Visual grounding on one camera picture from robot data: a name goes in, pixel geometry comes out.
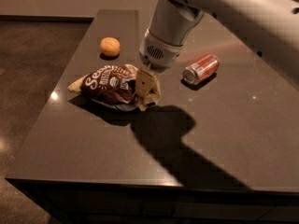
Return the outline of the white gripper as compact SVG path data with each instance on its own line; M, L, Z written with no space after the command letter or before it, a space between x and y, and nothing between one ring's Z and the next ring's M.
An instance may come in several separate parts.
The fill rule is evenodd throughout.
M179 56L182 46L173 46L155 37L147 30L139 47L141 62L151 70L162 73L171 68ZM135 94L141 98L148 95L156 83L156 75L138 70L135 79Z

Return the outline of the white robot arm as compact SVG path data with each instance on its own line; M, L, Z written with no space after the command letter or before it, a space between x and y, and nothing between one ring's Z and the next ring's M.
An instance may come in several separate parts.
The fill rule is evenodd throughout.
M172 67L189 32L207 13L298 88L298 11L292 0L158 0L140 60L160 73Z

